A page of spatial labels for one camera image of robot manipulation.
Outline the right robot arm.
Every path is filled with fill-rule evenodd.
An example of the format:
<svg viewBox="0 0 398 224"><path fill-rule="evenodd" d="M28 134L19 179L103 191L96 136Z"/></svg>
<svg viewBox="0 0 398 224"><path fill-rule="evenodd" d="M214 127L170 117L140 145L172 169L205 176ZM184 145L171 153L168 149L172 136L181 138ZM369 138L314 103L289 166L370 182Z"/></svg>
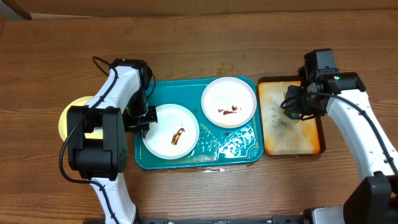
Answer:
<svg viewBox="0 0 398 224"><path fill-rule="evenodd" d="M302 121L327 114L337 125L356 164L359 185L344 205L309 208L304 223L397 223L397 149L372 111L355 72L341 73L331 49L313 50L298 69L281 103L284 114Z"/></svg>

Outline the green yellow scrubbing sponge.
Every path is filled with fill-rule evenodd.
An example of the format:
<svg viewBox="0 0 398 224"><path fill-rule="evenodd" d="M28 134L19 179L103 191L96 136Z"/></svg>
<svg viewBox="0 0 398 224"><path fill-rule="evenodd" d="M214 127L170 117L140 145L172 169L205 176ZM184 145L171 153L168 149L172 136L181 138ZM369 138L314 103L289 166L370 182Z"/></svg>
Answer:
<svg viewBox="0 0 398 224"><path fill-rule="evenodd" d="M280 118L287 123L296 124L300 121L301 114L295 113L291 110L283 110Z"/></svg>

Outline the light green plate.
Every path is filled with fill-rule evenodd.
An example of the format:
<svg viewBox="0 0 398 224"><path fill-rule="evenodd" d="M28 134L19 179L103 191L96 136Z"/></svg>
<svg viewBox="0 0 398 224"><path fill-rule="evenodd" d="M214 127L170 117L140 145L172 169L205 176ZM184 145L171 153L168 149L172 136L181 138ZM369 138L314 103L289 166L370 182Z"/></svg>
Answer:
<svg viewBox="0 0 398 224"><path fill-rule="evenodd" d="M70 131L77 124L86 109L82 109L87 102L93 99L93 96L84 96L72 101L62 112L58 121L58 132L62 139L65 141Z"/></svg>

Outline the white plate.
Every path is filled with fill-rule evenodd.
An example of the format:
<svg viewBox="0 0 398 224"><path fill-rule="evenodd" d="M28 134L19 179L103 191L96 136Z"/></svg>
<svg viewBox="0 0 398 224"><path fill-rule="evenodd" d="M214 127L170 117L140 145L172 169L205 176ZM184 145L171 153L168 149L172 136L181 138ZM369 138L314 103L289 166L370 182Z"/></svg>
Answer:
<svg viewBox="0 0 398 224"><path fill-rule="evenodd" d="M161 159L179 159L196 146L200 128L194 114L183 106L165 104L155 108L157 122L149 124L145 147Z"/></svg>
<svg viewBox="0 0 398 224"><path fill-rule="evenodd" d="M222 77L210 82L201 96L206 118L221 128L238 128L256 112L256 94L240 78Z"/></svg>

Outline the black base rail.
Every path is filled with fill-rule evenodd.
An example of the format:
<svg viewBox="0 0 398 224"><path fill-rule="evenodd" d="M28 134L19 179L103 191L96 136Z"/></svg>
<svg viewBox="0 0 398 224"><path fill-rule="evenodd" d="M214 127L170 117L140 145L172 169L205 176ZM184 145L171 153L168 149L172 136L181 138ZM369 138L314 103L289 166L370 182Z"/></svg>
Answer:
<svg viewBox="0 0 398 224"><path fill-rule="evenodd" d="M220 219L178 219L138 218L136 224L311 224L313 221L303 215L275 215L272 218L220 218Z"/></svg>

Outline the teal plastic tray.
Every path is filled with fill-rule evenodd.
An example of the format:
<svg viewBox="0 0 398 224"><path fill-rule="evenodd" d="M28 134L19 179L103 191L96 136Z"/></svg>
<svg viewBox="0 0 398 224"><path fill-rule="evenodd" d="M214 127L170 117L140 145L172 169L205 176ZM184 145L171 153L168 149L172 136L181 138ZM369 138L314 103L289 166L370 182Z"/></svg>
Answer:
<svg viewBox="0 0 398 224"><path fill-rule="evenodd" d="M255 84L248 77L240 78L255 92ZM135 138L135 160L143 169L179 169L186 167L223 166L256 162L263 154L259 109L252 119L238 128L221 128L210 122L201 108L201 96L206 86L217 78L159 81L155 84L149 104L155 107L176 104L190 110L196 117L200 135L196 146L179 159L161 159L144 145L143 138Z"/></svg>

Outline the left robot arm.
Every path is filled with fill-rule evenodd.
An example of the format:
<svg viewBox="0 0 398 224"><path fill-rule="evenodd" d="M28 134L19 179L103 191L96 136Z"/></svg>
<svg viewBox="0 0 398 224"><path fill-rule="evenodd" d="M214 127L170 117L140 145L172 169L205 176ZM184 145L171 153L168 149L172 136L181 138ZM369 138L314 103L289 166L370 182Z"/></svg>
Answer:
<svg viewBox="0 0 398 224"><path fill-rule="evenodd" d="M156 108L146 94L155 87L155 77L143 60L117 58L108 67L108 78L94 98L67 110L59 169L67 181L92 186L104 223L139 223L124 180L126 133L145 138L150 124L157 122Z"/></svg>

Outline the black tray with soapy water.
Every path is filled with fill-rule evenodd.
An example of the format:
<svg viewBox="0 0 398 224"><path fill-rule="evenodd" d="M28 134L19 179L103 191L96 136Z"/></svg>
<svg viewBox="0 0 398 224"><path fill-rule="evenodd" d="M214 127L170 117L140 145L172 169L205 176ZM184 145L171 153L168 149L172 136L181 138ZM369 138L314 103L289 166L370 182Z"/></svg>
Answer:
<svg viewBox="0 0 398 224"><path fill-rule="evenodd" d="M321 154L326 149L320 118L292 120L280 104L289 86L300 85L295 76L262 77L257 83L265 152L270 156Z"/></svg>

